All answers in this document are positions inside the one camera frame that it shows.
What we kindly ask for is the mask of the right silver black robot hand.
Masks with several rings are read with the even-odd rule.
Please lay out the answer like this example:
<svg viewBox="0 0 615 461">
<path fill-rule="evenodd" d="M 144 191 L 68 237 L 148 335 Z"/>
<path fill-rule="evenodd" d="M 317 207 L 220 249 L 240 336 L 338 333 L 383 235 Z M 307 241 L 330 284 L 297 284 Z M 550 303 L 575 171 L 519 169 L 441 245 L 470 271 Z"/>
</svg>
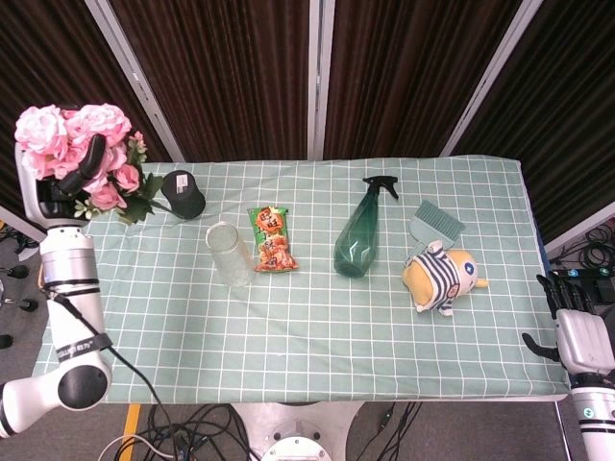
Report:
<svg viewBox="0 0 615 461">
<path fill-rule="evenodd" d="M 614 371 L 614 351 L 606 323 L 582 287 L 553 271 L 536 277 L 546 295 L 555 331 L 555 345 L 538 344 L 524 332 L 522 339 L 535 355 L 558 363 L 574 387 L 605 386 Z"/>
</svg>

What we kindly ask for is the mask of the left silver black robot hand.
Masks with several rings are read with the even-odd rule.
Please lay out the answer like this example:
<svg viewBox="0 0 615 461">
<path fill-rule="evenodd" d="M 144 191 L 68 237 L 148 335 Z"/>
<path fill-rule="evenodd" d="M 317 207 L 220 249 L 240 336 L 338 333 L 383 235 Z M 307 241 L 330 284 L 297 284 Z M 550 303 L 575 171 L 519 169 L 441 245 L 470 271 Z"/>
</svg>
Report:
<svg viewBox="0 0 615 461">
<path fill-rule="evenodd" d="M 86 197 L 83 189 L 99 173 L 106 148 L 106 138 L 95 134 L 88 143 L 85 157 L 74 171 L 61 180 L 54 177 L 37 180 L 22 164 L 24 153 L 15 145 L 14 156 L 26 217 L 46 231 L 57 227 L 83 227 L 86 218 L 74 216 L 75 205 L 78 199 Z"/>
</svg>

